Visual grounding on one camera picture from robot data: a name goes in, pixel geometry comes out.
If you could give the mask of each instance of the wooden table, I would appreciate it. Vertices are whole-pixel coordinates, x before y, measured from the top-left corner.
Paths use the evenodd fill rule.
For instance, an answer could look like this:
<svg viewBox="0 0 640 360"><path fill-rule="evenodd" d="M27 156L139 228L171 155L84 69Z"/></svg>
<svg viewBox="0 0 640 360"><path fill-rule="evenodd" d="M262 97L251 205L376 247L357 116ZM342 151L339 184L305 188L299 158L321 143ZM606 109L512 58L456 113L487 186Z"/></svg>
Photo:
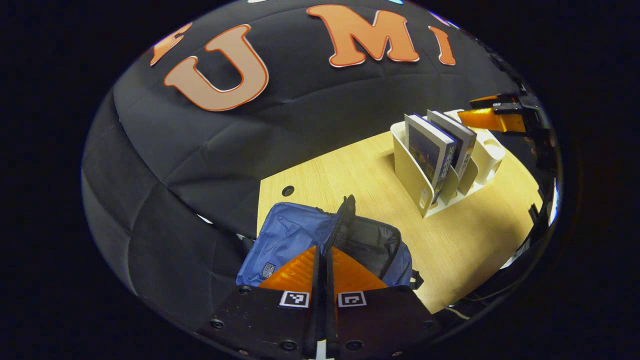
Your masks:
<svg viewBox="0 0 640 360"><path fill-rule="evenodd" d="M282 190L295 191L288 197ZM394 172L390 131L329 152L260 182L258 231L272 205L294 202L336 212L353 194L356 214L398 228L413 268L424 278L416 291L435 313L493 275L514 253L533 222L528 209L542 200L527 169L506 152L487 185L457 204L422 218Z"/></svg>

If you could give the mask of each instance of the book spine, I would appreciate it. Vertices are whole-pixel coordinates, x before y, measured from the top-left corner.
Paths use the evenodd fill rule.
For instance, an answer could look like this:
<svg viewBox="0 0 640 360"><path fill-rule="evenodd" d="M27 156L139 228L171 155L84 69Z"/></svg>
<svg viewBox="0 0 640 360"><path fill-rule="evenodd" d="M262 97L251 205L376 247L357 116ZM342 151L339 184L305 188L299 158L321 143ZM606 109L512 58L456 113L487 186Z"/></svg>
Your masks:
<svg viewBox="0 0 640 360"><path fill-rule="evenodd" d="M445 148L444 159L442 161L442 168L440 169L436 186L434 186L433 188L432 203L435 203L436 200L438 200L438 195L440 194L440 190L442 190L442 185L444 184L444 180L447 178L447 173L449 172L449 165L451 165L451 161L453 160L453 154L455 151L456 151L455 143L450 143Z"/></svg>
<svg viewBox="0 0 640 360"><path fill-rule="evenodd" d="M467 164L469 164L469 159L471 158L471 153L473 152L474 148L470 148L467 149L467 152L465 153L465 158L463 160L462 166L460 167L460 176L462 176L462 174L465 173L465 170L467 169Z"/></svg>

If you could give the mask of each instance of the gray book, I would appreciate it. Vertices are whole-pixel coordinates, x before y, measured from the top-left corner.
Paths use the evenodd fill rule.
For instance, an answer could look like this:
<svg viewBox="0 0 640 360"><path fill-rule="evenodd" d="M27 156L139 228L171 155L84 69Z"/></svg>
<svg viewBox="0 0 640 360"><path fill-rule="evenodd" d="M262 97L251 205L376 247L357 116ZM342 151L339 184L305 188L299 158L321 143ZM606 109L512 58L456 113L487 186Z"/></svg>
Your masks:
<svg viewBox="0 0 640 360"><path fill-rule="evenodd" d="M447 115L427 110L427 121L449 134L456 140L456 151L453 154L452 166L462 179L476 144L477 134Z"/></svg>

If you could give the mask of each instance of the blue book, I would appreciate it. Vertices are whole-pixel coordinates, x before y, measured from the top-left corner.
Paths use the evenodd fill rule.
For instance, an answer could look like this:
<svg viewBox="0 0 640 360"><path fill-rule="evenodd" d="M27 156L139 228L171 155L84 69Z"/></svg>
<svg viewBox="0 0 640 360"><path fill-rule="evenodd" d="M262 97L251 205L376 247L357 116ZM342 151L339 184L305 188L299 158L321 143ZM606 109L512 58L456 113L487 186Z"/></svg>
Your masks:
<svg viewBox="0 0 640 360"><path fill-rule="evenodd" d="M433 187L436 202L456 151L456 141L420 115L404 116L407 148Z"/></svg>

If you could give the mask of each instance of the white book holder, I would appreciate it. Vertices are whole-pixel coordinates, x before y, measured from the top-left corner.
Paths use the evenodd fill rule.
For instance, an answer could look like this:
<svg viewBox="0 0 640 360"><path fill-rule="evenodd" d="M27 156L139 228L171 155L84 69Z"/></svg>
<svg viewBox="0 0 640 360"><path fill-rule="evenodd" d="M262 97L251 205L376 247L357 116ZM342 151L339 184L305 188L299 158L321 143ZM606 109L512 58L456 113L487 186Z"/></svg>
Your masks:
<svg viewBox="0 0 640 360"><path fill-rule="evenodd" d="M464 110L452 110L444 114L461 122L458 116L460 111ZM391 133L394 136L396 176L423 218L438 213L480 190L495 176L500 167L506 154L502 144L488 130L474 127L470 129L477 133L477 138L467 169L460 179L455 169L449 166L438 200L432 205L433 187L407 149L404 121L391 125Z"/></svg>

